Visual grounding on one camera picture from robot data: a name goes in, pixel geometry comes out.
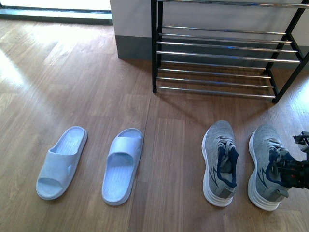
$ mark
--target chrome bar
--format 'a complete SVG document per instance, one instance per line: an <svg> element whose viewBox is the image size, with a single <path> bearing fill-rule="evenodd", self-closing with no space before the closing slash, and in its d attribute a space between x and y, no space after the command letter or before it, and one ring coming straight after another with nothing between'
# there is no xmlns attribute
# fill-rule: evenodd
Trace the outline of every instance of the chrome bar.
<svg viewBox="0 0 309 232"><path fill-rule="evenodd" d="M239 69L266 70L266 68L260 68L260 67L246 67L246 66L223 65L223 64L191 63L191 62L180 62L180 61L169 61L169 60L162 60L161 63L188 64L188 65L203 65L203 66L224 67L224 68L239 68Z"/></svg>
<svg viewBox="0 0 309 232"><path fill-rule="evenodd" d="M254 40L254 39L243 39L243 38L229 38L229 37L211 37L211 36L197 36L197 35L181 35L181 34L169 34L169 33L159 33L160 36L168 37L184 37L193 39L205 39L211 41L229 41L231 43L235 42L249 42L249 43L260 43L260 44L291 44L291 41L281 41L281 40Z"/></svg>
<svg viewBox="0 0 309 232"><path fill-rule="evenodd" d="M179 90L179 91L188 91L188 92L196 92L196 93L212 93L212 94L222 94L222 95L235 95L235 96L243 96L243 97L261 97L261 98L272 98L274 96L269 95L259 95L259 94L247 94L247 93L232 93L232 92L221 92L221 91L211 91L211 90L200 90L200 89L186 89L186 88L172 88L172 87L160 87L157 86L158 89L168 89L168 90Z"/></svg>
<svg viewBox="0 0 309 232"><path fill-rule="evenodd" d="M163 45L180 45L180 46L192 46L192 47L207 47L207 48L223 48L223 49L235 49L245 51L258 51L258 52L288 52L296 53L295 50L279 50L270 48L255 48L255 47L238 47L238 46L225 46L225 45L212 45L212 44L201 44L201 43L175 43L175 42L156 42L157 44Z"/></svg>
<svg viewBox="0 0 309 232"><path fill-rule="evenodd" d="M276 63L300 64L299 60L288 60L288 59L269 59L269 58L254 58L254 57L238 57L238 56L212 55L212 54L186 53L186 52L169 52L169 51L157 51L157 54L166 54L166 55L174 55L174 56L223 58L223 59L241 59L241 60L276 62Z"/></svg>
<svg viewBox="0 0 309 232"><path fill-rule="evenodd" d="M162 69L158 68L159 71L163 72L176 72L176 73L195 73L195 74L209 74L209 75L218 75L218 76L235 76L235 77L249 77L249 78L263 78L270 79L269 76L252 76L252 75L238 75L224 72L204 72L204 71L189 71L189 70L179 70L179 69Z"/></svg>
<svg viewBox="0 0 309 232"><path fill-rule="evenodd" d="M217 32L232 32L232 33L249 33L249 34L265 34L265 35L285 35L285 32L267 32L267 31L251 31L251 30L229 30L229 29L202 29L191 27L177 27L177 26L162 26L166 29L185 29L185 30L202 30L202 31L217 31Z"/></svg>
<svg viewBox="0 0 309 232"><path fill-rule="evenodd" d="M220 81L205 81L205 80L190 80L190 79L180 79L180 78L169 78L169 77L157 77L159 80L167 81L183 81L192 83L203 83L203 84L213 84L213 85L225 85L225 86L240 86L240 87L258 87L258 88L274 88L273 86L259 86L259 85L249 85L241 83L230 83L230 82L220 82Z"/></svg>
<svg viewBox="0 0 309 232"><path fill-rule="evenodd" d="M213 5L232 5L232 6L263 6L263 7L282 7L282 8L309 8L309 4L297 3L255 3L241 1L207 1L207 0L157 0L163 2L187 2L187 3L204 3Z"/></svg>

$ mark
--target sneaker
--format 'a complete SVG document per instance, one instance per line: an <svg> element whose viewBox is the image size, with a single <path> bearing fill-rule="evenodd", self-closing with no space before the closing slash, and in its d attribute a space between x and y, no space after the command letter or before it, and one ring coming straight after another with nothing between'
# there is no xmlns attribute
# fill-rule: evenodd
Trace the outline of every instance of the sneaker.
<svg viewBox="0 0 309 232"><path fill-rule="evenodd" d="M236 187L238 153L231 125L217 121L206 132L202 142L206 163L203 191L209 203L225 207L233 200Z"/></svg>
<svg viewBox="0 0 309 232"><path fill-rule="evenodd" d="M254 161L254 172L248 183L248 196L257 207L272 211L289 196L292 187L276 167L286 167L295 160L283 146L281 138L270 125L261 125L252 134L249 151Z"/></svg>

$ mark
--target sneaker sole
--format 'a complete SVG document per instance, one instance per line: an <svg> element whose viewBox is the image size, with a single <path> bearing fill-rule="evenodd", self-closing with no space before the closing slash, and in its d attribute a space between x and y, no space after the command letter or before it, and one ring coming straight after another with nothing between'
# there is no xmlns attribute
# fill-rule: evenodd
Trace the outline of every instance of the sneaker sole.
<svg viewBox="0 0 309 232"><path fill-rule="evenodd" d="M219 206L219 207L226 207L229 204L231 204L233 197L227 198L227 199L218 197L215 194L213 194L213 192L211 191L209 187L209 171L208 171L209 166L208 166L208 159L207 159L207 153L206 153L206 148L205 148L205 141L206 141L206 136L207 136L208 131L206 132L203 138L203 142L202 142L202 153L203 153L203 157L204 157L205 165L206 165L206 170L205 170L204 180L203 180L203 192L204 192L204 196L206 200L209 203L215 206Z"/></svg>
<svg viewBox="0 0 309 232"><path fill-rule="evenodd" d="M248 182L248 196L250 201L255 204L257 207L267 210L267 211L273 211L277 209L280 202L270 202L266 200L264 197L262 197L256 190L256 175L257 175L257 160L253 148L253 138L255 135L256 130L253 132L250 141L249 141L249 151L251 154L251 157L254 161L254 171L250 176L249 182Z"/></svg>

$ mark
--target laminate floorboard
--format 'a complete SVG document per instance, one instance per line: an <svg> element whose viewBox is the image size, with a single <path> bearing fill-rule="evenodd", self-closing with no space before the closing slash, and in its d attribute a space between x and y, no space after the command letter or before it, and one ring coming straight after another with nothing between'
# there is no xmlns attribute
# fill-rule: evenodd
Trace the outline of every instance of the laminate floorboard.
<svg viewBox="0 0 309 232"><path fill-rule="evenodd" d="M278 85L292 72L274 69ZM295 158L305 159L291 136L309 131L309 71L277 104L153 94L151 76L150 61L117 57L113 26L0 20L1 232L308 231L309 190L289 190L267 212L250 202L247 186L254 169L249 139L263 123L277 128ZM209 204L202 186L201 142L217 120L231 124L239 153L236 194L225 208ZM87 130L88 140L74 178L62 196L43 200L35 184L47 150L75 125ZM144 134L139 168L128 201L109 206L101 197L106 158L115 136L131 127Z"/></svg>

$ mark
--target slipper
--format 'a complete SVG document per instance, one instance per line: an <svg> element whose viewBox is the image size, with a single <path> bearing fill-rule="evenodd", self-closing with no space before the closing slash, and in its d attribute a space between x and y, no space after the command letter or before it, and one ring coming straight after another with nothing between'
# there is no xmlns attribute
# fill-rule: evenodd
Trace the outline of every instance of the slipper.
<svg viewBox="0 0 309 232"><path fill-rule="evenodd" d="M143 134L135 128L120 132L112 142L102 185L106 204L120 205L129 198L142 147Z"/></svg>
<svg viewBox="0 0 309 232"><path fill-rule="evenodd" d="M56 145L48 150L36 183L37 194L41 198L53 200L67 190L87 136L84 128L71 127L64 132Z"/></svg>

